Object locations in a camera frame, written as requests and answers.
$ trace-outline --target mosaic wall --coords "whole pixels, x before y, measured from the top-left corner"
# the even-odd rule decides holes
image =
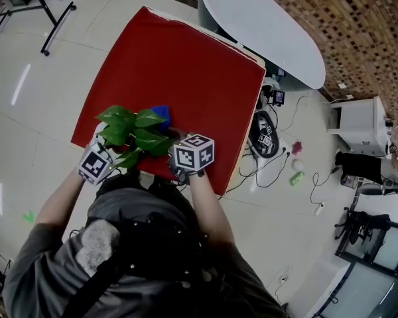
[[[398,120],[398,0],[275,1],[317,43],[333,98],[380,95]]]

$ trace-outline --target oval table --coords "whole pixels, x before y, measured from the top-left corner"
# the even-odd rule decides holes
[[[215,32],[216,22],[242,46],[307,86],[323,86],[326,70],[317,45],[274,0],[199,0],[198,12],[202,27]]]

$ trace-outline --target white table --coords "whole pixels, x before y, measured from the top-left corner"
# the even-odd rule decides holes
[[[340,108],[340,124],[335,129],[328,129],[328,133],[341,136],[355,153],[369,156],[387,154],[386,147],[391,145],[391,139],[385,125],[385,109],[379,97],[331,106]]]
[[[317,45],[274,0],[203,0],[203,4],[218,25],[240,44],[307,86],[323,86],[326,69]],[[201,26],[209,29],[209,24]]]

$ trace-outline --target red board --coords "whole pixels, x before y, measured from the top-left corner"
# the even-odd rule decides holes
[[[143,7],[128,23],[84,103],[72,142],[85,147],[112,105],[134,112],[168,105],[171,126],[215,140],[206,168],[223,194],[235,168],[265,70],[215,38]],[[167,157],[146,158],[138,169],[173,179]]]

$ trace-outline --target black backpack strap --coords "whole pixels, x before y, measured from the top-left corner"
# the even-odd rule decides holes
[[[123,275],[118,258],[119,253],[115,252],[99,265],[97,272],[70,298],[62,318],[83,317],[108,287],[118,282]]]
[[[88,225],[95,220],[89,218]],[[148,223],[110,223],[121,233],[119,246],[69,299],[62,318],[82,318],[124,274],[168,282],[203,282],[206,237],[180,230],[159,215],[150,215]]]

